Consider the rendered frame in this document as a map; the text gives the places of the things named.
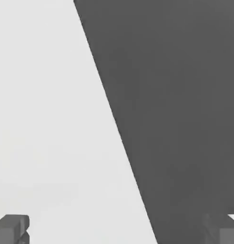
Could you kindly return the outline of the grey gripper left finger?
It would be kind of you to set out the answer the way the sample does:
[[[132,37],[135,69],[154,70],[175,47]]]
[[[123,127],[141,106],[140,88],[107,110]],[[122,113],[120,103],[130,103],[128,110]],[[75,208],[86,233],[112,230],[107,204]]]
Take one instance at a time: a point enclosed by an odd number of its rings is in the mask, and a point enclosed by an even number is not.
[[[0,219],[0,244],[30,244],[28,215],[6,214]]]

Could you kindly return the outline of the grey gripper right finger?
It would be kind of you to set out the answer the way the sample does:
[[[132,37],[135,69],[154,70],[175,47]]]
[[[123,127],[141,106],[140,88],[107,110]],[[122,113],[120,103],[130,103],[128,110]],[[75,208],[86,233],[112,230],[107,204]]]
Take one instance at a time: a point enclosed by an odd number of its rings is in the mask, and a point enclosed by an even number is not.
[[[203,217],[203,244],[234,244],[234,219],[226,214]]]

